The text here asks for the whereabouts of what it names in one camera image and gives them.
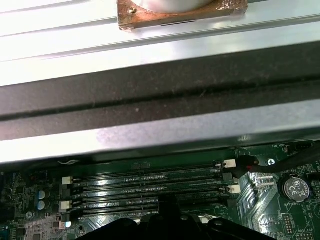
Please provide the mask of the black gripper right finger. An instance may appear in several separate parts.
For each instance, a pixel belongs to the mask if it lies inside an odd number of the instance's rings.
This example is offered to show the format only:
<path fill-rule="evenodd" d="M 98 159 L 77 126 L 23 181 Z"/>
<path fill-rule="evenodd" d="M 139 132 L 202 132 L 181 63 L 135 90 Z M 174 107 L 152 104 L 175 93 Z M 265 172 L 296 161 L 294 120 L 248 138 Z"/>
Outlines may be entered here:
<path fill-rule="evenodd" d="M 253 236 L 250 229 L 224 218 L 202 223 L 195 215 L 182 214 L 174 195 L 169 197 L 169 230 L 175 240 L 249 240 Z"/>

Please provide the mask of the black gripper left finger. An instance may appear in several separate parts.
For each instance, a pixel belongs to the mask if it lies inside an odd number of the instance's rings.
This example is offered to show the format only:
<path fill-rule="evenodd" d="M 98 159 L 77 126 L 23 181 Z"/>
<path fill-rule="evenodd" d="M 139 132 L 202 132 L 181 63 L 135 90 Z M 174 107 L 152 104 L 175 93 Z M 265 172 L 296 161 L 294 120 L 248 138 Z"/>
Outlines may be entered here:
<path fill-rule="evenodd" d="M 83 240 L 167 240 L 169 237 L 170 196 L 158 200 L 158 213 L 148 214 L 140 223 L 120 218 L 82 236 Z"/>

